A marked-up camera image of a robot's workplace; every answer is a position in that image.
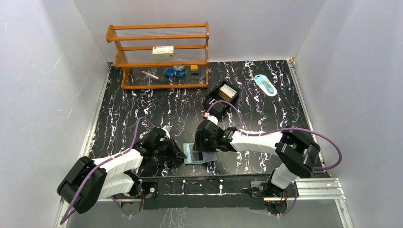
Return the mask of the mint green card holder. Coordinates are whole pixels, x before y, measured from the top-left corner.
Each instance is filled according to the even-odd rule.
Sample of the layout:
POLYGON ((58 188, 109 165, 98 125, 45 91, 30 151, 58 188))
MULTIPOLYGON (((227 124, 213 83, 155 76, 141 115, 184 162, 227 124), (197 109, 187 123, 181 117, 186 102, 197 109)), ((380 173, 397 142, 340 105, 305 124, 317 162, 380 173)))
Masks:
POLYGON ((216 152, 202 152, 203 160, 199 161, 198 151, 193 150, 194 143, 184 143, 183 144, 183 153, 187 156, 184 160, 186 165, 193 164, 204 164, 208 162, 214 162, 217 160, 216 152))

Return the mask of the black card storage box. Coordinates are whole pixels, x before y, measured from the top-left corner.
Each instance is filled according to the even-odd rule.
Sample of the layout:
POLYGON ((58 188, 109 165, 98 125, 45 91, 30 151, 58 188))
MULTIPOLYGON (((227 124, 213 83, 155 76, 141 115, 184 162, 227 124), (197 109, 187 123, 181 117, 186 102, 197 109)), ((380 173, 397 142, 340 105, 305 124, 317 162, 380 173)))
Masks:
POLYGON ((232 105, 236 105, 236 102, 239 98, 240 95, 240 89, 237 88, 235 85, 233 85, 232 83, 228 82, 228 81, 221 81, 219 82, 205 97, 202 106, 203 108, 205 108, 205 110, 218 117, 219 119, 223 117, 223 115, 228 111, 229 109, 229 105, 227 103, 224 102, 220 102, 216 105, 212 105, 213 103, 217 102, 217 101, 225 101, 224 99, 222 99, 219 95, 219 88, 223 85, 223 84, 227 84, 228 86, 230 86, 232 89, 234 89, 237 94, 228 102, 231 103, 232 105))

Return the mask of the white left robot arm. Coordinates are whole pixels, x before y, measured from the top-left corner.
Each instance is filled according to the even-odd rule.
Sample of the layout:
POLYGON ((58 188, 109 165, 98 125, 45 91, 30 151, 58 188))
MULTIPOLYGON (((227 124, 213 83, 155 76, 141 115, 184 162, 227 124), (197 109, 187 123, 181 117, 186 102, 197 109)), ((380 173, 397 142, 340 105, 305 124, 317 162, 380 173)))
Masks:
POLYGON ((98 159, 79 158, 59 184, 57 194, 83 214, 100 199, 123 193, 138 197, 142 185, 131 170, 143 169, 157 160, 170 163, 186 157, 166 129, 154 127, 128 151, 98 159))

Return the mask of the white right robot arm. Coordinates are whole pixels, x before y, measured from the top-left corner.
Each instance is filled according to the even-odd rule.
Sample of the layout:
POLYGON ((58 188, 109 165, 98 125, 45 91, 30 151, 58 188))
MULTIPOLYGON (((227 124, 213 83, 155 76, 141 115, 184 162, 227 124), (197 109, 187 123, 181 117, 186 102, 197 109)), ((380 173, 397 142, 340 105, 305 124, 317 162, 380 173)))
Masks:
POLYGON ((279 129, 274 133, 241 131, 235 127, 221 129, 211 120, 203 120, 196 129, 193 150, 204 152, 261 152, 279 157, 281 164, 264 187, 251 187, 256 197, 281 196, 290 183, 310 178, 320 152, 320 146, 306 135, 306 129, 279 129))

